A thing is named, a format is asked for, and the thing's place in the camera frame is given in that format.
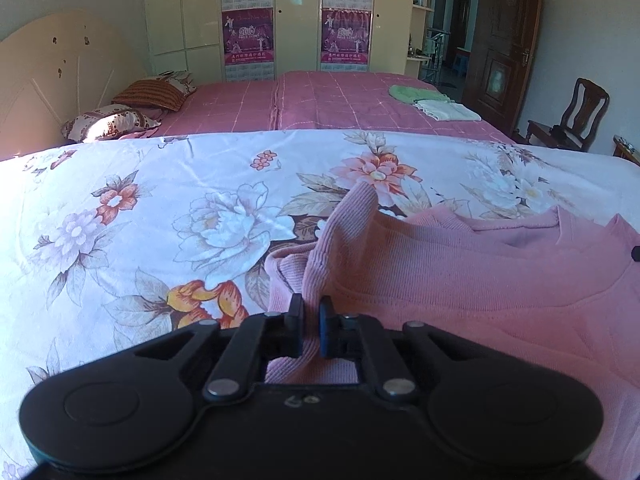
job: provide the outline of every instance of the pink flower print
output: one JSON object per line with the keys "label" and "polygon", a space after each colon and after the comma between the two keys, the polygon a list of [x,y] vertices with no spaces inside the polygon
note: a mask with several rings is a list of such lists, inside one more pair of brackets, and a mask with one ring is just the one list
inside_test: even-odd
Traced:
{"label": "pink flower print", "polygon": [[273,159],[278,156],[277,153],[272,152],[271,150],[264,150],[262,153],[258,153],[256,155],[260,160],[265,159],[267,162],[273,162]]}
{"label": "pink flower print", "polygon": [[54,160],[51,163],[51,169],[55,170],[60,164],[62,164],[65,160],[67,160],[68,158],[71,158],[71,156],[76,152],[77,150],[68,150],[65,153],[63,153],[62,155],[60,155],[58,157],[57,160]]}
{"label": "pink flower print", "polygon": [[119,211],[131,210],[138,203],[138,184],[129,184],[121,190],[106,190],[100,195],[100,203],[96,216],[102,216],[102,224],[109,225]]}
{"label": "pink flower print", "polygon": [[381,206],[391,207],[394,204],[392,195],[403,195],[402,180],[408,176],[417,182],[422,179],[414,176],[416,168],[399,164],[393,153],[374,155],[365,152],[356,158],[343,160],[344,166],[333,168],[331,173],[337,175],[335,183],[345,189],[351,189],[359,182],[371,184],[378,194]]}
{"label": "pink flower print", "polygon": [[264,168],[268,167],[270,162],[273,162],[273,159],[275,159],[277,156],[278,154],[272,152],[271,150],[264,150],[262,153],[258,153],[255,156],[251,167],[258,171],[263,170]]}
{"label": "pink flower print", "polygon": [[269,165],[268,161],[264,158],[254,158],[253,163],[251,164],[251,167],[254,168],[254,170],[263,170],[264,168],[266,168]]}

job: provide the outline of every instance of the green towel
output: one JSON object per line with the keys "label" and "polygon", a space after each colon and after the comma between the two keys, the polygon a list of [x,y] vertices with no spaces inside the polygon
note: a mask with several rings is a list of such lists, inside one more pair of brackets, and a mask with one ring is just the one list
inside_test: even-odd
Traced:
{"label": "green towel", "polygon": [[407,103],[408,105],[414,104],[416,101],[423,99],[429,101],[444,101],[450,103],[446,95],[441,94],[437,90],[427,90],[426,88],[412,88],[411,86],[393,85],[389,88],[389,95],[398,101]]}

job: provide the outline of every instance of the doorway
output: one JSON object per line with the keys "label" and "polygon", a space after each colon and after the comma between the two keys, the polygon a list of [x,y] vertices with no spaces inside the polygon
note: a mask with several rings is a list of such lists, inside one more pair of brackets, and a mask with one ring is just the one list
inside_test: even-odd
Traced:
{"label": "doorway", "polygon": [[447,55],[444,64],[452,67],[456,60],[459,48],[466,46],[466,32],[469,27],[469,13],[471,11],[471,0],[453,0],[453,10],[451,13],[451,35],[447,47]]}

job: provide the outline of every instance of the wooden door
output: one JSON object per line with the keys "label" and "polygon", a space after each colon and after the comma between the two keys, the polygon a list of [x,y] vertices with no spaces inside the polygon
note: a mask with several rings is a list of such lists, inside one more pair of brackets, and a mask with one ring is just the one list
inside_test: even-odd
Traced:
{"label": "wooden door", "polygon": [[542,0],[479,0],[462,102],[510,136],[529,81]]}
{"label": "wooden door", "polygon": [[471,0],[453,0],[453,11],[451,13],[451,27],[449,43],[447,45],[447,55],[445,64],[452,66],[456,59],[456,51],[459,46],[466,45],[466,30],[469,25],[469,11],[471,10]]}

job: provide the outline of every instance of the pink sweater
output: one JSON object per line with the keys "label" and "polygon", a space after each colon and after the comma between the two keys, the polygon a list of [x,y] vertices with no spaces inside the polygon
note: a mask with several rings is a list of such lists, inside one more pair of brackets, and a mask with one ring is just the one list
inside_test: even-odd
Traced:
{"label": "pink sweater", "polygon": [[[435,207],[406,221],[377,211],[358,184],[314,244],[267,259],[270,310],[301,292],[308,334],[321,296],[338,313],[359,312],[400,330],[421,320],[564,372],[588,385],[605,422],[588,463],[604,478],[640,474],[640,235],[616,216],[602,227],[562,208],[526,219],[482,221]],[[356,382],[352,363],[303,357],[271,364],[268,379]]]}

